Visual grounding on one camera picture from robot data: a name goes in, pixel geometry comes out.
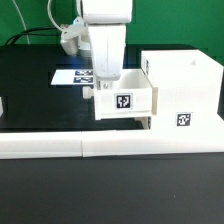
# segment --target black tabletop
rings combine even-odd
[[[139,49],[144,46],[129,48],[133,57],[125,67],[139,66]],[[1,131],[113,128],[108,121],[79,122],[93,116],[80,89],[49,86],[57,67],[74,66],[91,63],[58,46],[0,48],[7,108]],[[77,105],[84,105],[83,113],[74,118]],[[121,123],[120,129],[136,127],[131,120]],[[223,224],[223,186],[223,153],[0,160],[0,223]]]

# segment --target cable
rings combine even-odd
[[[18,7],[16,1],[15,1],[15,0],[12,0],[12,3],[14,4],[14,6],[15,6],[15,8],[16,8],[16,11],[17,11],[18,14],[19,14],[19,17],[20,17],[20,20],[21,20],[21,22],[22,22],[22,25],[23,25],[24,30],[27,30],[25,21],[24,21],[24,19],[23,19],[23,15],[22,15],[22,13],[20,12],[20,9],[19,9],[19,7]],[[30,39],[29,39],[29,37],[27,36],[26,38],[27,38],[27,43],[30,44]]]
[[[10,37],[6,42],[5,42],[5,45],[8,45],[8,43],[14,39],[14,38],[17,38],[17,37],[22,37],[22,36],[49,36],[49,37],[55,37],[55,36],[60,36],[59,34],[39,34],[39,33],[20,33],[20,34],[17,34],[17,35],[14,35],[12,37]]]
[[[31,32],[34,32],[34,31],[46,31],[46,30],[56,30],[56,28],[55,28],[55,27],[36,27],[36,28],[31,28],[31,29],[25,30],[25,31],[23,31],[21,34],[23,34],[23,33],[31,33]],[[14,38],[12,38],[13,41],[11,42],[11,45],[12,45],[12,44],[15,44],[16,41],[17,41],[20,37],[21,37],[20,34],[15,35]]]
[[[48,4],[47,4],[47,13],[48,13],[48,16],[49,16],[49,19],[51,20],[51,22],[53,23],[53,25],[58,29],[60,30],[61,32],[63,31],[63,29],[58,26],[58,24],[54,21],[53,17],[52,17],[52,14],[51,14],[51,3],[52,3],[52,0],[48,0]]]

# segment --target green wall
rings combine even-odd
[[[51,25],[47,0],[17,0],[17,4],[28,28]],[[55,20],[71,23],[74,5],[73,0],[54,0]],[[11,0],[0,0],[0,9],[2,45],[23,27]],[[133,21],[127,27],[128,43],[190,44],[224,64],[223,0],[135,0]],[[31,37],[31,43],[58,43],[58,39]]]

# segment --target white box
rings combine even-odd
[[[95,119],[151,116],[152,87],[141,69],[125,69],[112,89],[94,89]]]

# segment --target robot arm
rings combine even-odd
[[[115,81],[123,67],[126,23],[132,0],[82,0],[77,9],[88,25],[93,71],[97,81]]]

